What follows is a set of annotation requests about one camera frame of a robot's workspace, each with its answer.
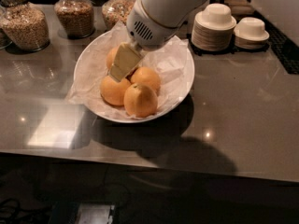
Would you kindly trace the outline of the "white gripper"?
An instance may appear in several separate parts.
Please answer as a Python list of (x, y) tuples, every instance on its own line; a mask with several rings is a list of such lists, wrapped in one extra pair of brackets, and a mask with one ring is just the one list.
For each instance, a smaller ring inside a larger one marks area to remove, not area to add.
[(127, 77), (140, 63), (141, 50), (162, 48), (175, 34), (177, 28), (169, 28), (153, 20), (143, 8), (142, 2), (136, 0), (127, 17), (128, 35), (135, 42), (122, 42), (108, 74), (117, 82)]

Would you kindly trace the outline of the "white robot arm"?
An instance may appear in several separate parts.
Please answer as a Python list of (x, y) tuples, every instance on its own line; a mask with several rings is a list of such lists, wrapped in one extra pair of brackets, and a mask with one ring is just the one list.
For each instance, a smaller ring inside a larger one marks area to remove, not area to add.
[[(286, 71), (298, 72), (299, 0), (242, 0), (270, 26), (274, 52)], [(121, 81), (140, 63), (143, 50), (162, 48), (188, 15), (207, 3), (224, 0), (136, 0), (126, 22), (130, 40), (117, 51), (109, 75)]]

